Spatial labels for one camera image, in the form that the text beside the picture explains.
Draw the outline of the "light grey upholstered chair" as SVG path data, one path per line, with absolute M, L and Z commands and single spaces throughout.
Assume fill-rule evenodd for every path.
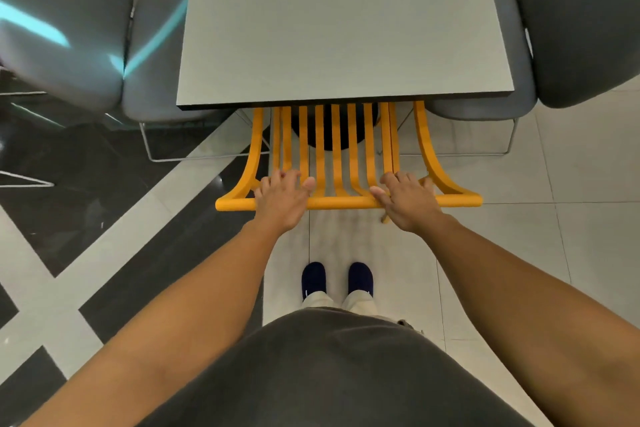
M 20 80 L 97 114 L 121 110 L 141 131 L 221 117 L 180 110 L 188 0 L 0 0 L 0 63 Z

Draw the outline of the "person's left navy shoe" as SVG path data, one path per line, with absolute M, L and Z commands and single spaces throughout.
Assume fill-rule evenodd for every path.
M 321 262 L 310 262 L 301 273 L 302 299 L 306 300 L 313 293 L 326 293 L 326 271 Z

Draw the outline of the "person's left forearm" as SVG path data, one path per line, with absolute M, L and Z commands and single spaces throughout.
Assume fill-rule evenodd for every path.
M 21 427 L 135 427 L 244 334 L 296 223 L 256 216 L 136 314 Z

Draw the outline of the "beige trousers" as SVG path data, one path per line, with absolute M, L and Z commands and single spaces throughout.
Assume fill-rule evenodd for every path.
M 313 292 L 309 294 L 301 303 L 301 309 L 309 308 L 329 308 L 344 310 L 361 316 L 368 316 L 385 320 L 414 330 L 414 327 L 404 319 L 393 319 L 379 314 L 379 310 L 373 296 L 370 293 L 362 290 L 356 290 L 352 293 L 349 293 L 346 299 L 341 304 L 335 302 L 327 293 L 323 291 Z

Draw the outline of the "yellow slatted chair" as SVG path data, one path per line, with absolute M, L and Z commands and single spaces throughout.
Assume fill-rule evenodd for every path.
M 324 150 L 323 145 L 323 109 L 316 105 L 316 148 L 307 143 L 307 109 L 300 112 L 301 139 L 294 139 L 291 125 L 291 107 L 269 108 L 271 114 L 271 141 L 269 144 L 269 162 L 273 171 L 287 171 L 298 165 L 301 179 L 313 175 L 316 190 L 308 200 L 308 210 L 363 210 L 381 208 L 369 192 L 369 188 L 378 185 L 381 173 L 376 169 L 376 136 L 381 143 L 381 172 L 397 172 L 401 169 L 401 152 L 397 129 L 395 103 L 380 103 L 378 119 L 374 118 L 374 106 L 365 106 L 365 140 L 362 145 L 356 142 L 355 108 L 348 109 L 349 148 L 340 148 L 338 130 L 338 105 L 332 105 L 332 151 Z M 424 101 L 413 102 L 415 131 L 420 154 L 429 177 L 439 190 L 436 200 L 442 207 L 478 207 L 483 204 L 480 194 L 456 184 L 444 171 L 433 148 L 428 128 L 428 118 Z M 259 185 L 257 178 L 262 151 L 263 124 L 265 110 L 253 109 L 252 138 L 246 156 L 244 171 L 235 185 L 216 203 L 219 212 L 255 211 L 255 198 L 250 192 Z M 345 186 L 343 170 L 348 166 L 348 183 Z

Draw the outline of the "dark grey upholstered chair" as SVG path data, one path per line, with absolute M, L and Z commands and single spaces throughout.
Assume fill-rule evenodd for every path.
M 512 121 L 540 101 L 569 108 L 640 75 L 640 0 L 494 0 L 514 91 L 508 96 L 428 99 L 452 121 Z

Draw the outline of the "dark grey shirt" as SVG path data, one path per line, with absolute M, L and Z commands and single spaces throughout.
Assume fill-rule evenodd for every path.
M 244 337 L 136 427 L 533 427 L 412 328 L 300 309 Z

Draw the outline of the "person's right navy shoe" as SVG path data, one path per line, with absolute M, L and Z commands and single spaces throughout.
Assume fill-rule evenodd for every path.
M 371 269 L 362 262 L 353 262 L 348 270 L 348 294 L 363 292 L 374 295 L 374 277 Z

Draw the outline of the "person's navy shoe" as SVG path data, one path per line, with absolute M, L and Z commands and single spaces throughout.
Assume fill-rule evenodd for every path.
M 302 299 L 306 300 L 313 293 L 326 293 L 326 271 L 321 262 L 310 262 L 301 273 Z
M 348 294 L 363 292 L 374 295 L 374 277 L 371 269 L 362 262 L 353 262 L 348 270 Z

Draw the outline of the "person's right hand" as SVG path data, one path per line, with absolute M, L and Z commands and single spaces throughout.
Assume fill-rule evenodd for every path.
M 386 190 L 394 203 L 385 213 L 400 229 L 423 235 L 444 219 L 429 177 L 417 178 L 405 171 L 386 172 L 380 182 L 378 187 Z

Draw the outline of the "person's right forearm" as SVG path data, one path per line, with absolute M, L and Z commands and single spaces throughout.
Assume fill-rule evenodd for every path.
M 640 329 L 445 213 L 417 234 L 492 351 L 555 427 L 640 427 Z

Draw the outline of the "black table base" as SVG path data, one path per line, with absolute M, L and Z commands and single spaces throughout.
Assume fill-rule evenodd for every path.
M 338 130 L 340 138 L 340 148 L 342 150 L 349 148 L 349 127 L 348 127 L 348 109 L 353 106 L 355 108 L 355 122 L 356 122 L 356 142 L 360 143 L 365 140 L 365 104 L 344 104 L 338 105 Z M 316 105 L 297 106 L 291 107 L 291 125 L 292 131 L 301 139 L 301 120 L 300 112 L 302 108 L 307 109 L 307 143 L 312 148 L 316 148 Z M 332 151 L 333 149 L 333 136 L 332 136 L 332 105 L 322 105 L 323 109 L 323 145 L 324 150 Z

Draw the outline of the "person's left hand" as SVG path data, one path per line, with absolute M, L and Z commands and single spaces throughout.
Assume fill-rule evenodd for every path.
M 299 201 L 300 183 L 305 179 L 298 170 L 277 169 L 260 180 L 253 194 L 254 221 L 261 230 L 279 238 L 300 222 L 308 203 Z

